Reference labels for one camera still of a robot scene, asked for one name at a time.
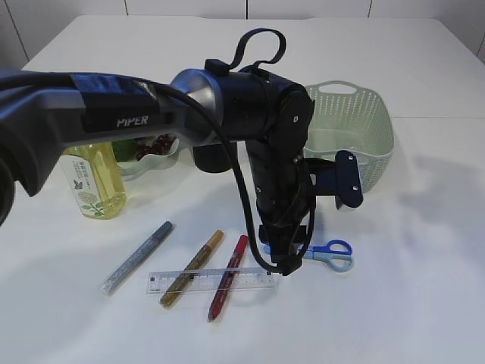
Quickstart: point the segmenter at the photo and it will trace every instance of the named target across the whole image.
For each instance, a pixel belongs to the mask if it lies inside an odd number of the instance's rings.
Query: robotic arm
[[[280,39],[275,57],[231,72],[249,38],[264,31]],[[357,207],[362,194],[351,153],[340,152],[335,162],[303,158],[314,103],[302,85],[259,68],[279,61],[285,48],[280,32],[253,30],[239,41],[232,64],[207,60],[204,70],[182,71],[171,86],[112,74],[0,74],[0,224],[13,203],[14,182],[34,196],[67,147],[174,133],[191,146],[222,144],[256,261],[288,275],[310,242],[315,197],[334,195],[337,207]],[[248,193],[230,150],[230,141],[238,140],[249,155],[260,238],[277,265],[263,260],[255,242]],[[307,232],[300,223],[308,213]]]

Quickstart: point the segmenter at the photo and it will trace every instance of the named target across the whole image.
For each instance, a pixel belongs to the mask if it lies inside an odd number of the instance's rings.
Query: red marker pen
[[[234,249],[233,256],[231,257],[228,268],[237,268],[241,263],[241,259],[244,255],[244,250],[248,245],[248,237],[246,235],[241,235],[239,241],[237,242],[236,248]],[[229,293],[230,285],[233,283],[234,274],[231,272],[226,272],[222,276],[221,282],[219,283],[219,288],[212,300],[211,308],[209,309],[209,314],[207,320],[209,322],[214,321],[221,313],[224,301]]]

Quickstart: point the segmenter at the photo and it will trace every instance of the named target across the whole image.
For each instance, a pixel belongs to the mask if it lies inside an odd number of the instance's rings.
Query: white wall
[[[0,0],[0,67],[22,67],[27,61],[14,25],[32,58],[81,14],[245,18],[246,1],[251,19],[434,17],[474,54],[485,36],[485,0]]]
[[[126,14],[124,0],[6,0],[29,58],[82,14]]]
[[[248,0],[249,19],[367,17],[371,0]]]
[[[0,67],[23,67],[27,57],[4,0],[0,0]]]
[[[474,54],[485,35],[485,0],[373,0],[371,17],[433,17]]]
[[[485,45],[482,44],[482,48],[480,50],[480,53],[478,53],[478,58],[485,63]]]
[[[127,8],[132,15],[246,18],[246,0],[127,0]]]

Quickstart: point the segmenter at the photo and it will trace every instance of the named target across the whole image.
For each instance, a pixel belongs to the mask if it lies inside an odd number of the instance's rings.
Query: table surface
[[[174,24],[188,34],[175,35]],[[289,40],[275,71],[303,83],[339,78],[368,86],[394,115],[409,117],[393,118],[394,155],[359,209],[338,212],[333,199],[318,200],[313,243],[348,241],[355,267],[341,275],[304,261],[277,289],[232,293],[212,324],[206,322],[212,293],[185,294],[163,309],[158,297],[145,295],[150,271],[183,268],[216,229],[226,237],[207,267],[224,267],[244,232],[231,172],[204,174],[182,149],[126,182],[130,200],[118,217],[94,221],[81,216],[56,167],[37,196],[17,188],[0,229],[0,362],[455,363],[482,357],[485,66],[437,22],[81,17],[27,69],[168,82],[204,58],[231,59],[239,35],[259,26],[277,27]],[[325,46],[317,50],[305,36]],[[262,49],[251,48],[247,59]],[[316,55],[332,67],[321,67]],[[299,67],[302,61],[309,66]],[[455,82],[459,75],[464,82]],[[481,102],[470,99],[478,92]],[[239,154],[250,186],[247,156],[242,148]],[[96,290],[103,279],[166,220],[176,225],[169,238],[114,296],[103,297]],[[242,265],[256,263],[246,253]]]

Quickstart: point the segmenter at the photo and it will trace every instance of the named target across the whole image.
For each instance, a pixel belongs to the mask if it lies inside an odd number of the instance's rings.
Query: plastic laundry basket
[[[354,93],[326,93],[325,86],[344,85]],[[355,154],[362,190],[379,180],[393,154],[393,127],[381,97],[352,83],[330,81],[306,87],[315,100],[305,157],[334,160],[339,150]]]

